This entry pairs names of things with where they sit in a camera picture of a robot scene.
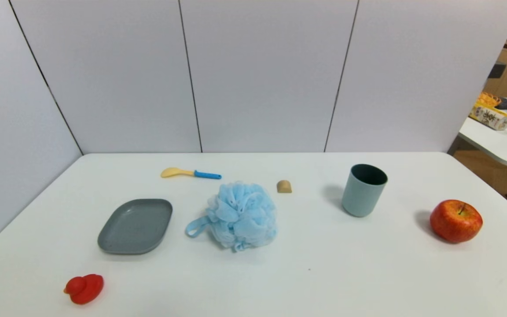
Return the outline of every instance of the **red apple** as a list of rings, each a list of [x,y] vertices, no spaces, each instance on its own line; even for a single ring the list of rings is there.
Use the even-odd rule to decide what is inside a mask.
[[[431,228],[443,239],[459,243],[469,241],[481,230],[482,217],[477,209],[460,200],[439,203],[430,215]]]

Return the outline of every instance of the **cardboard box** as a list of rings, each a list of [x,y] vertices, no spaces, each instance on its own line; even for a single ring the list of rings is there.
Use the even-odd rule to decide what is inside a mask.
[[[505,112],[501,112],[496,108],[484,106],[480,103],[474,105],[473,109],[470,111],[469,117],[494,130],[501,131],[507,128],[507,114]]]

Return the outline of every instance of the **blue spoon handle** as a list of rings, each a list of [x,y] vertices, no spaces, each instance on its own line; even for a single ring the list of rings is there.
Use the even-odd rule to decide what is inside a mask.
[[[201,173],[200,171],[196,171],[195,170],[195,177],[221,179],[222,175],[219,175],[219,174],[210,174],[210,173]]]

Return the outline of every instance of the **blue bath sponge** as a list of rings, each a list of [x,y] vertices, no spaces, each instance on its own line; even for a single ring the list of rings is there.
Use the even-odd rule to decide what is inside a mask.
[[[277,235],[275,205],[260,185],[221,185],[218,195],[211,197],[208,204],[207,215],[187,225],[188,236],[196,237],[211,225],[215,239],[224,247],[243,251],[266,245]]]

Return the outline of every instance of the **wooden floor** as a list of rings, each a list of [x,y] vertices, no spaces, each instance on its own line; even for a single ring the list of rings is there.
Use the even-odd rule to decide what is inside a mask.
[[[453,156],[499,194],[507,193],[507,166],[479,150],[458,150]]]

